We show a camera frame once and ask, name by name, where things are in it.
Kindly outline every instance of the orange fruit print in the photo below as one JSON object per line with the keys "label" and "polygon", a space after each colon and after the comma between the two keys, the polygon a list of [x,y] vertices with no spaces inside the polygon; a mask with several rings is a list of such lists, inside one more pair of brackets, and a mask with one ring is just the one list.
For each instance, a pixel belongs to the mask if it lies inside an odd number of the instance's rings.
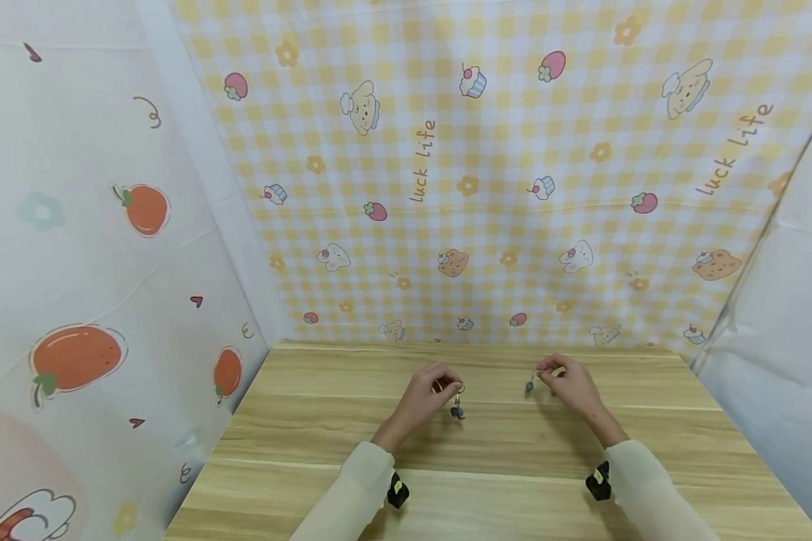
{"label": "orange fruit print", "polygon": [[140,235],[154,236],[161,232],[168,222],[171,204],[159,188],[147,184],[120,188],[111,184],[111,192],[120,199],[126,217]]}
{"label": "orange fruit print", "polygon": [[125,357],[123,337],[117,331],[93,324],[54,329],[30,351],[34,407],[40,410],[58,391],[76,391],[110,374]]}
{"label": "orange fruit print", "polygon": [[217,393],[217,405],[223,398],[231,397],[241,382],[241,354],[237,349],[227,347],[220,352],[217,365],[214,366],[214,392]]}

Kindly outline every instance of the yellow flower print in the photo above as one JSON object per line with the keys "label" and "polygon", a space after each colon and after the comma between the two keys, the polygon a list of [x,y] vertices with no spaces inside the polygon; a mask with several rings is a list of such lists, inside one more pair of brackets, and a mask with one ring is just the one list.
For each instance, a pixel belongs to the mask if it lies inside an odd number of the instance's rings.
{"label": "yellow flower print", "polygon": [[792,175],[793,171],[788,171],[786,174],[778,177],[775,181],[767,184],[767,188],[770,189],[770,192],[773,192],[775,198],[782,197],[782,192],[784,192],[784,187],[788,186],[788,181],[790,180],[790,175]]}
{"label": "yellow flower print", "polygon": [[307,170],[313,171],[316,175],[325,170],[325,160],[321,156],[313,154],[307,157]]}
{"label": "yellow flower print", "polygon": [[464,175],[461,181],[457,183],[457,189],[461,190],[461,193],[467,198],[469,195],[477,194],[478,179],[475,177],[470,177],[469,175]]}
{"label": "yellow flower print", "polygon": [[283,68],[297,68],[299,55],[300,53],[291,41],[283,40],[283,44],[277,47],[277,59],[280,60],[280,66]]}
{"label": "yellow flower print", "polygon": [[120,506],[117,511],[117,517],[114,518],[114,524],[111,525],[111,533],[116,537],[120,537],[132,531],[138,523],[138,507],[135,502],[127,500]]}
{"label": "yellow flower print", "polygon": [[569,298],[569,300],[556,303],[556,312],[568,312],[574,306],[575,303]]}
{"label": "yellow flower print", "polygon": [[650,289],[650,279],[649,278],[641,278],[640,274],[637,271],[634,273],[626,273],[628,278],[632,278],[633,280],[630,281],[629,287],[632,287],[635,291],[646,291]]}
{"label": "yellow flower print", "polygon": [[596,164],[601,164],[601,162],[611,159],[611,143],[599,143],[596,144],[592,148],[592,152],[589,153],[589,157]]}
{"label": "yellow flower print", "polygon": [[622,23],[617,24],[617,32],[614,35],[614,44],[628,47],[635,42],[636,36],[641,33],[641,25],[634,15]]}
{"label": "yellow flower print", "polygon": [[503,252],[502,257],[499,258],[499,262],[501,262],[505,267],[513,267],[517,265],[517,253]]}
{"label": "yellow flower print", "polygon": [[286,262],[278,255],[271,256],[271,267],[281,271],[286,269]]}

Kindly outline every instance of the teal flower print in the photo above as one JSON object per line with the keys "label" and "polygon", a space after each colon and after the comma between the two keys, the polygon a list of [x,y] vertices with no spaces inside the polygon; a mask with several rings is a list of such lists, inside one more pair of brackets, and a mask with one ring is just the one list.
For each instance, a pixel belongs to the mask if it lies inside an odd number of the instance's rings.
{"label": "teal flower print", "polygon": [[15,216],[40,231],[59,228],[65,223],[63,206],[60,206],[60,201],[40,192],[30,192],[25,195],[18,205],[18,209],[15,210]]}

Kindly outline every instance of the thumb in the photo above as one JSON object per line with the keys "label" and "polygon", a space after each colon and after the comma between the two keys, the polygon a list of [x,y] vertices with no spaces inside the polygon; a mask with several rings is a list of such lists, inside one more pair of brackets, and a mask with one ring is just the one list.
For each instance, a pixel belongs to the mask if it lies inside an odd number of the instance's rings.
{"label": "thumb", "polygon": [[461,382],[451,382],[448,383],[448,386],[442,389],[442,392],[439,393],[439,397],[442,400],[442,403],[445,404],[448,400],[451,400],[455,397],[455,394],[463,388],[463,383]]}
{"label": "thumb", "polygon": [[543,381],[545,385],[550,387],[550,390],[553,391],[554,394],[559,392],[559,387],[565,385],[561,377],[554,376],[550,371],[538,372],[538,378]]}

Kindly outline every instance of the person's right hand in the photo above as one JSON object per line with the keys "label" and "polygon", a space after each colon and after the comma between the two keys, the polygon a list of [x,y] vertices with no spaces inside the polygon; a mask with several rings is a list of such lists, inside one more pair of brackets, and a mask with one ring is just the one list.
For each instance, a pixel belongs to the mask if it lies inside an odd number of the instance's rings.
{"label": "person's right hand", "polygon": [[[565,371],[554,375],[560,367]],[[553,353],[541,360],[535,367],[538,377],[566,406],[587,419],[605,411],[598,387],[592,381],[589,370],[576,360],[561,353]]]}

